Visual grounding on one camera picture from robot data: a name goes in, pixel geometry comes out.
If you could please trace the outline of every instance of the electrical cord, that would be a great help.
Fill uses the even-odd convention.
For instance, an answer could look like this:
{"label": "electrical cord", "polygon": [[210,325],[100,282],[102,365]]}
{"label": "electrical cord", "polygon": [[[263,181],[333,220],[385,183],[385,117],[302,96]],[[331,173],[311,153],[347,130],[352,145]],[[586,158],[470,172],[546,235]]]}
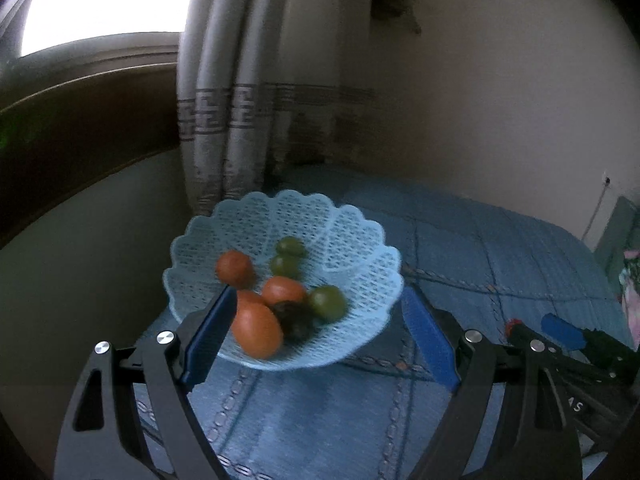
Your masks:
{"label": "electrical cord", "polygon": [[591,231],[591,227],[593,226],[593,221],[596,219],[596,216],[598,215],[598,212],[600,211],[600,207],[602,206],[602,200],[604,199],[604,195],[607,192],[607,189],[609,189],[610,185],[611,185],[611,179],[609,177],[607,177],[604,180],[604,184],[602,186],[602,192],[600,193],[600,197],[598,198],[598,203],[596,204],[596,209],[593,210],[593,214],[591,215],[591,218],[589,219],[589,223],[587,224],[587,228],[584,230],[584,234],[582,235],[582,238],[580,238],[581,242],[583,242],[585,240],[585,238],[589,234],[589,231]]}

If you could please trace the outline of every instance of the blue handle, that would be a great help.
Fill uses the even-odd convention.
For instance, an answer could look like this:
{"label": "blue handle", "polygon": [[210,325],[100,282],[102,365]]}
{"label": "blue handle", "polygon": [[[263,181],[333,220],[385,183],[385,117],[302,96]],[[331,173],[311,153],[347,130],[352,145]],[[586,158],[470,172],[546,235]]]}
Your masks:
{"label": "blue handle", "polygon": [[404,323],[429,364],[436,382],[455,392],[460,377],[456,370],[454,349],[412,287],[404,288],[400,301]]}
{"label": "blue handle", "polygon": [[569,350],[582,350],[587,346],[582,330],[554,314],[546,314],[540,325],[542,332],[561,342]]}
{"label": "blue handle", "polygon": [[230,286],[226,287],[185,349],[180,382],[189,391],[207,378],[236,316],[237,301],[236,290]]}

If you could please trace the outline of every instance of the gray curtain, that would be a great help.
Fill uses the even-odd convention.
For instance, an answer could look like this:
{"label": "gray curtain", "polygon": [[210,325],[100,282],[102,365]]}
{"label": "gray curtain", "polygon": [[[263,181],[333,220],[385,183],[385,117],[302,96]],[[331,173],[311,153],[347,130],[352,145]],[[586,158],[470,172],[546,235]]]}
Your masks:
{"label": "gray curtain", "polygon": [[177,97],[196,214],[259,190],[267,170],[354,150],[340,142],[353,143],[374,102],[351,68],[368,23],[369,0],[190,1]]}

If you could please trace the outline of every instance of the bright window light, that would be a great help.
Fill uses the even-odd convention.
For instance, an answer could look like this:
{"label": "bright window light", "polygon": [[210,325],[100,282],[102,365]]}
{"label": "bright window light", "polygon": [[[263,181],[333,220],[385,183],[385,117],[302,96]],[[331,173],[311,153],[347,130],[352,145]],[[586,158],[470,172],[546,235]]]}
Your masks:
{"label": "bright window light", "polygon": [[189,0],[32,0],[22,55],[123,32],[181,32]]}

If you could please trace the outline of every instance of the blue bedspread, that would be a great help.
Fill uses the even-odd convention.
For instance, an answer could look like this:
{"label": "blue bedspread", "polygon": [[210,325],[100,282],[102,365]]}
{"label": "blue bedspread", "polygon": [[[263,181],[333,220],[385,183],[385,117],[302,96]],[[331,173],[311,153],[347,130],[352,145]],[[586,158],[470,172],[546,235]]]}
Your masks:
{"label": "blue bedspread", "polygon": [[[501,208],[327,166],[292,170],[282,187],[320,192],[379,222],[438,308],[505,343],[517,317],[534,330],[552,312],[631,343],[619,304],[581,242]],[[168,312],[146,331],[175,328]],[[494,387],[467,471],[482,466],[503,389]],[[146,420],[146,391],[136,389]],[[396,308],[356,355],[325,368],[274,373],[217,360],[190,401],[221,462],[239,479],[404,479],[449,401]],[[154,458],[165,463],[161,448]]]}

